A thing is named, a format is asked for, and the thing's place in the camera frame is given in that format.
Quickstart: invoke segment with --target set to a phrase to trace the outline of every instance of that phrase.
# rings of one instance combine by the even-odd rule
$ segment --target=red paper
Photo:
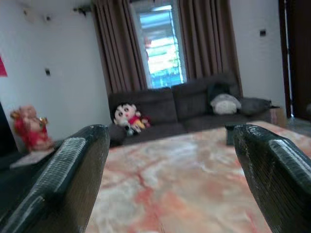
[[[3,64],[1,57],[0,57],[0,77],[1,76],[7,77],[8,75],[6,74],[4,64]]]

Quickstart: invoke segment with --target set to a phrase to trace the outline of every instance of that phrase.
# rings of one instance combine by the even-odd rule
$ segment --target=marble tabletop
[[[311,138],[253,122],[311,157]],[[86,233],[270,233],[225,129],[111,149]]]

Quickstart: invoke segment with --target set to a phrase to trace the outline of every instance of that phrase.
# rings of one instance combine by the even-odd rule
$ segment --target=door frame
[[[285,7],[288,7],[288,4],[285,4],[284,0],[278,0],[278,14],[280,21],[280,35],[281,35],[281,50],[282,50],[282,63],[283,63],[283,79],[284,79],[284,91],[285,91],[285,103],[286,103],[286,116],[287,118],[291,117],[291,86],[289,78],[289,68],[292,74],[292,63],[288,67],[288,54],[290,60],[292,58],[290,49],[287,49],[287,35],[286,35],[286,18],[285,18]]]

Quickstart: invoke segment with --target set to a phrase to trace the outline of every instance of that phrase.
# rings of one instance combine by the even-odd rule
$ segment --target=window
[[[186,81],[182,48],[176,34],[171,1],[156,6],[134,4],[134,18],[149,88],[171,87]]]

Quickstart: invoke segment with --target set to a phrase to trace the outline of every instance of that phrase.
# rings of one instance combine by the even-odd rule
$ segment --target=brown curtain
[[[93,16],[107,93],[147,89],[128,0],[95,0]]]
[[[229,0],[178,0],[188,79],[234,71],[239,77]]]

